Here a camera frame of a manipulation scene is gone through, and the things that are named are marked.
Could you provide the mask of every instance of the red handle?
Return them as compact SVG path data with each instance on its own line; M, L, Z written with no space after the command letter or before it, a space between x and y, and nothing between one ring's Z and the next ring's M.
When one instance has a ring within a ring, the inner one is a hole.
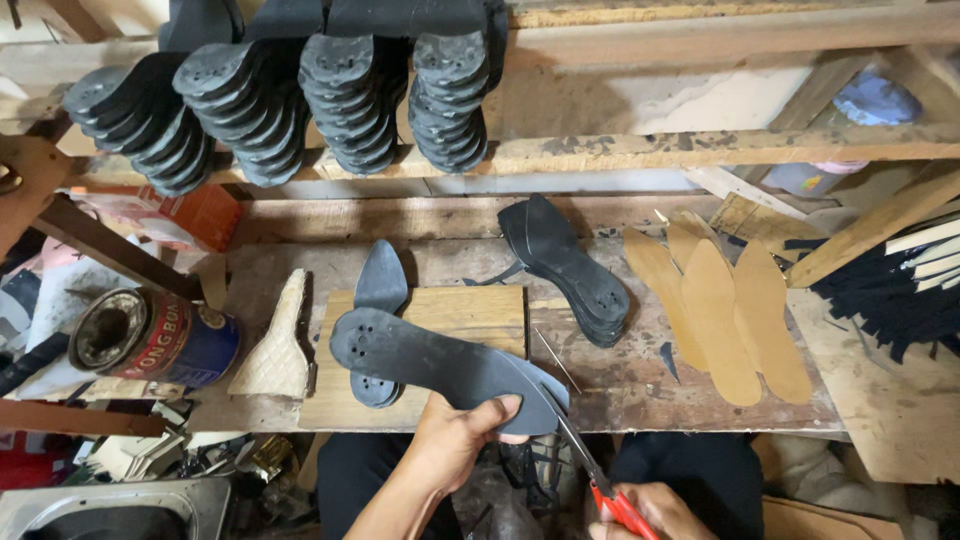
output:
M622 492L618 491L616 497L610 500L600 493L593 482L590 483L590 489L593 491L593 499L597 503L597 509L603 509L603 506L606 506L613 514L615 521L626 527L628 531L646 540L660 540L647 520L643 519L643 516L636 511L636 508L630 504L630 500Z

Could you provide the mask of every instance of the black pants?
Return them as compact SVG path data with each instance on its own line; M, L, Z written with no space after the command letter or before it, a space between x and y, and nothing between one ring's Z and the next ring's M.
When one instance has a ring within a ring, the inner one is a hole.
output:
M317 503L324 540L340 540L410 446L412 435L336 433L317 454ZM662 481L721 540L763 538L763 476L743 435L635 433L624 437L612 482ZM422 538L463 538L450 498Z

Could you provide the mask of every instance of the person's right hand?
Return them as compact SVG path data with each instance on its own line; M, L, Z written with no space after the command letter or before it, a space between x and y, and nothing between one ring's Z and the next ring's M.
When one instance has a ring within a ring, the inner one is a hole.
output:
M693 515L684 500L662 482L618 483L613 491L623 493L647 522L660 540L717 540L697 516ZM622 525L613 521L613 515L604 507L600 510L600 522L590 524L593 540L636 540Z

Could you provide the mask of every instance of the metal can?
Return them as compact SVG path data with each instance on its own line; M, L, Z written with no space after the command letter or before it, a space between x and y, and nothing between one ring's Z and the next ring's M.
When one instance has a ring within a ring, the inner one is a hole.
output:
M94 302L70 337L69 357L83 371L199 388L227 371L239 346L233 317L139 287Z

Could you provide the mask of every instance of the orange box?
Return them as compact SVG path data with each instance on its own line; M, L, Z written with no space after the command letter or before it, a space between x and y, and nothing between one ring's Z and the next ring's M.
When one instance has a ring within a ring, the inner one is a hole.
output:
M179 251L227 250L243 207L221 185L205 184L164 197L141 187L72 187L70 198L84 201L138 228L144 236Z

